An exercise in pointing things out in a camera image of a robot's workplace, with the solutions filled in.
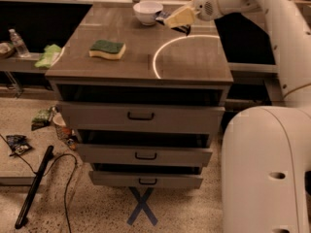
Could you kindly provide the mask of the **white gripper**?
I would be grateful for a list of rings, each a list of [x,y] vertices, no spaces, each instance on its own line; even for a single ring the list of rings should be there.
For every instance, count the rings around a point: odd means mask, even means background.
[[[164,24],[169,28],[192,25],[196,18],[196,11],[197,16],[206,21],[222,16],[218,0],[191,0],[167,17]]]

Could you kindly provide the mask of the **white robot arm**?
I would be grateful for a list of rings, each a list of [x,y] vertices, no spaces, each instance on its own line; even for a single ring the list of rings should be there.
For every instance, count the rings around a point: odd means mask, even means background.
[[[294,0],[192,0],[169,27],[261,9],[284,106],[236,115],[222,147],[224,233],[309,233],[305,174],[311,169],[311,37]]]

